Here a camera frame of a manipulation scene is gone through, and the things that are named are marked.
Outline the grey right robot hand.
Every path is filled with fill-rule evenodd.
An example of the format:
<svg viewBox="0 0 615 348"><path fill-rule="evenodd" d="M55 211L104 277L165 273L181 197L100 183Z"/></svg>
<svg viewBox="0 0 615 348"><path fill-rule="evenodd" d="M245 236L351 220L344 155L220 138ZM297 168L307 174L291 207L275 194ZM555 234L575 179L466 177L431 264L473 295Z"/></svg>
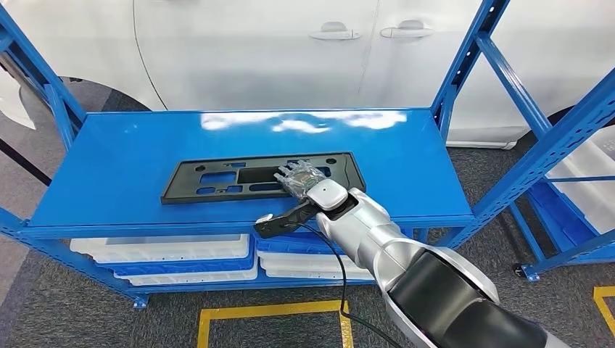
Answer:
<svg viewBox="0 0 615 348"><path fill-rule="evenodd" d="M273 174L283 189L298 200L308 197L308 191L326 179L325 174L304 160L281 165Z"/></svg>

